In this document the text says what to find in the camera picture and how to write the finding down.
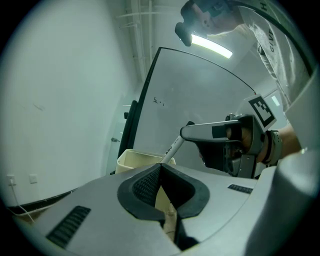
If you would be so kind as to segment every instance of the electrical outlet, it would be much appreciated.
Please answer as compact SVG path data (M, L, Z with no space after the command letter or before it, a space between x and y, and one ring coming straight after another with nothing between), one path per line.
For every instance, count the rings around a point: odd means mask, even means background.
M8 185L9 186L11 186L11 180L13 181L13 185L17 185L15 176L13 174L8 174L6 177L8 179Z
M29 181L30 181L30 184L38 183L38 175L29 174Z

